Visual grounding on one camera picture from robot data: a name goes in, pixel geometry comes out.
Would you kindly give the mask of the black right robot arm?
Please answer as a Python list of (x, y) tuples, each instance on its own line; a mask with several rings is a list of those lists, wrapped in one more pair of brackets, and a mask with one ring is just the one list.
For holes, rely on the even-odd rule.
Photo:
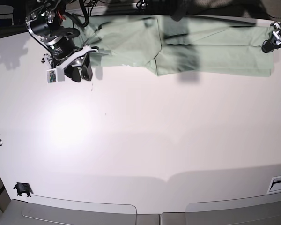
[(25, 18), (30, 36), (48, 51), (41, 59), (48, 66), (48, 83), (62, 82), (66, 77), (79, 83), (93, 77), (90, 54), (98, 53), (98, 48), (77, 47), (74, 43), (80, 35), (79, 29), (89, 24), (89, 14), (81, 0), (82, 22), (78, 15), (66, 11), (70, 3), (70, 0), (39, 0)]

